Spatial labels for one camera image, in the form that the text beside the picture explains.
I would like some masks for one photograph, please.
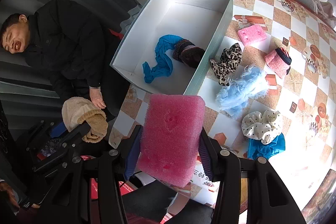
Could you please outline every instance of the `man's ear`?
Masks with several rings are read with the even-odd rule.
[[[19,16],[19,22],[26,23],[27,22],[27,17],[25,15],[20,15]]]

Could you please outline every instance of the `man's hand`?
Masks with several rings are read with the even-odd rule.
[[[91,102],[93,102],[93,104],[99,109],[106,107],[103,101],[103,96],[101,95],[101,92],[100,92],[100,88],[98,89],[90,88],[90,98],[91,98]]]
[[[12,187],[10,187],[6,182],[2,181],[0,182],[0,191],[7,192],[9,201],[12,203],[13,206],[20,208],[19,204],[16,201],[16,198],[14,196],[14,191]]]

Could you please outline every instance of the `pink sponge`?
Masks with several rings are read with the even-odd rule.
[[[244,46],[263,41],[267,38],[266,33],[258,24],[239,30],[238,36]]]
[[[204,112],[200,96],[151,95],[138,167],[159,180],[186,186],[196,164]]]

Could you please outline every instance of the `checkered tablecloth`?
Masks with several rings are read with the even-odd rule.
[[[336,33],[316,15],[296,3],[291,3],[293,12],[289,12],[278,0],[234,0],[234,15],[262,16],[267,30],[267,40],[244,47],[237,31],[238,21],[232,21],[216,55],[221,55],[224,48],[239,43],[243,50],[242,62],[235,75],[239,76],[246,65],[252,63],[264,69],[268,74],[275,74],[266,64],[264,56],[277,47],[284,47],[292,58],[290,73],[280,79],[276,75],[277,89],[269,90],[264,98],[249,100],[248,107],[237,119],[232,119],[220,111],[215,97],[221,86],[210,69],[198,92],[206,104],[204,128],[208,135],[216,138],[222,147],[234,151],[239,157],[246,157],[248,140],[241,131],[244,115],[263,112],[267,109],[278,110],[283,115],[283,134],[286,151],[272,157],[270,163],[293,195],[300,209],[313,196],[326,175],[335,154],[336,140]],[[320,62],[316,73],[312,73],[302,56],[303,50],[315,45],[320,51]],[[131,87],[113,126],[111,138],[129,136],[135,125],[143,124],[150,94],[136,87]],[[323,103],[326,113],[314,122],[318,106]],[[318,128],[316,136],[307,134],[313,123]],[[196,187],[193,183],[183,191],[193,192],[191,198],[208,205],[213,205],[216,191],[205,187]],[[243,193],[242,205],[247,195]]]

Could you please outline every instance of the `leopard print scrunchie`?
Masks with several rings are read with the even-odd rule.
[[[229,82],[226,80],[226,76],[235,72],[241,61],[242,50],[238,43],[233,44],[230,48],[225,48],[219,62],[216,62],[214,59],[210,59],[211,68],[216,77],[219,79],[220,85],[229,85]]]

